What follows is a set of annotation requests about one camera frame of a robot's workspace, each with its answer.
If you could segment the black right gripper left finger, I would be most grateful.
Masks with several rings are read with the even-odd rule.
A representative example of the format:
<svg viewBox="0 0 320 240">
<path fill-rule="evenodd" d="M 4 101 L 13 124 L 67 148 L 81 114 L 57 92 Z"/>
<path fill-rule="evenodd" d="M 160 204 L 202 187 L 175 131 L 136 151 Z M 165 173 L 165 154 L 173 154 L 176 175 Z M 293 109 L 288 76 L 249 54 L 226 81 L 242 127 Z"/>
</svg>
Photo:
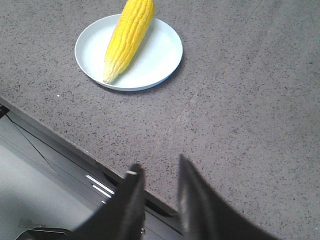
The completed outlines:
<svg viewBox="0 0 320 240">
<path fill-rule="evenodd" d="M 145 173 L 133 164 L 114 196 L 76 229 L 36 227 L 18 240 L 140 240 L 145 220 Z"/>
</svg>

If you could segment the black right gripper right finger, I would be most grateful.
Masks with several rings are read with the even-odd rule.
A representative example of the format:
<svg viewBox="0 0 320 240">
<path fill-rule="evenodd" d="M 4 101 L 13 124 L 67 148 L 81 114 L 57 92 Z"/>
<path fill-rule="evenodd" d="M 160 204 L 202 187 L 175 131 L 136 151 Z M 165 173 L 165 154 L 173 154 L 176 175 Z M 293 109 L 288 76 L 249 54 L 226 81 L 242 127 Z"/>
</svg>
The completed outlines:
<svg viewBox="0 0 320 240">
<path fill-rule="evenodd" d="M 179 218 L 186 240 L 276 240 L 230 207 L 192 162 L 179 156 Z"/>
</svg>

